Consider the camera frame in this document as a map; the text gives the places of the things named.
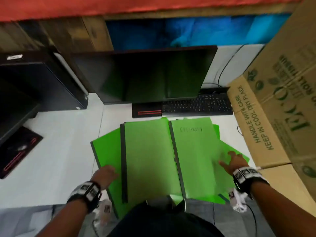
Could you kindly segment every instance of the white desk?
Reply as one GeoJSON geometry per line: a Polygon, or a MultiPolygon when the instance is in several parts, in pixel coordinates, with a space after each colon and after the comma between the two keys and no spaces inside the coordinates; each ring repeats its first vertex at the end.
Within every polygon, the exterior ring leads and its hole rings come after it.
{"type": "MultiPolygon", "coordinates": [[[[132,105],[120,104],[120,105],[105,105],[103,109],[102,122],[100,127],[100,136],[109,133],[120,127],[121,123],[131,121],[145,121],[159,119],[160,117],[148,117],[148,118],[132,118],[132,105]]],[[[219,125],[221,140],[229,144],[236,150],[242,152],[244,155],[250,158],[249,165],[255,167],[248,147],[244,138],[239,134],[237,130],[238,123],[234,115],[229,116],[210,116],[212,123],[219,125]]],[[[182,119],[179,117],[168,118],[170,120],[182,119]]],[[[97,163],[94,162],[93,173],[98,169],[97,163]]]]}
{"type": "Polygon", "coordinates": [[[86,110],[40,112],[25,123],[43,140],[3,180],[0,209],[66,203],[71,191],[91,178],[103,103],[93,93],[86,110]]]}

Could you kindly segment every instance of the wrist tracker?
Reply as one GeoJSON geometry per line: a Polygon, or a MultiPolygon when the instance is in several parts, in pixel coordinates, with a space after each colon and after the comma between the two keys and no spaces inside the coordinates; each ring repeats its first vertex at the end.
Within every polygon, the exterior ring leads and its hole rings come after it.
{"type": "Polygon", "coordinates": [[[250,194],[251,184],[256,181],[266,183],[269,182],[254,168],[241,167],[233,172],[234,183],[239,192],[245,192],[252,199],[250,194]]]}
{"type": "Polygon", "coordinates": [[[87,207],[88,213],[90,214],[95,208],[98,207],[99,200],[101,198],[101,187],[94,181],[87,181],[77,186],[69,196],[67,203],[73,200],[82,199],[87,207]]]}

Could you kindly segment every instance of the open folder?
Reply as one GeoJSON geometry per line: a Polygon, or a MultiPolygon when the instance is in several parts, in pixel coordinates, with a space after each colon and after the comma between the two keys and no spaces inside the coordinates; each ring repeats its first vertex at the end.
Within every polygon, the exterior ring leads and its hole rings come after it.
{"type": "Polygon", "coordinates": [[[218,194],[234,187],[218,160],[228,163],[227,152],[236,150],[219,139],[210,118],[124,123],[91,145],[98,166],[113,165],[120,174],[107,190],[119,218],[165,195],[225,203],[218,194]]]}

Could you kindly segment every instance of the hand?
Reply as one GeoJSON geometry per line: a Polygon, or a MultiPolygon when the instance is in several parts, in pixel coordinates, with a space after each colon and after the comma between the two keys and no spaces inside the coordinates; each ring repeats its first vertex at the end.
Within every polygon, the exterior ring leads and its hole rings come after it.
{"type": "Polygon", "coordinates": [[[106,165],[97,170],[91,180],[97,182],[101,190],[105,190],[118,176],[113,166],[106,165]]]}
{"type": "Polygon", "coordinates": [[[243,158],[242,154],[236,155],[234,151],[229,151],[228,154],[231,156],[229,165],[225,164],[223,161],[218,163],[226,170],[228,174],[233,176],[233,172],[241,167],[249,166],[247,161],[243,158]]]}

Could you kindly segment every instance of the blue fabric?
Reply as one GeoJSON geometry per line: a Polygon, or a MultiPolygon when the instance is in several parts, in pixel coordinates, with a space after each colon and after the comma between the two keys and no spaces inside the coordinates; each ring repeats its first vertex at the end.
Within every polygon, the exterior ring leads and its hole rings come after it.
{"type": "Polygon", "coordinates": [[[114,50],[266,44],[289,14],[107,21],[114,50]]]}

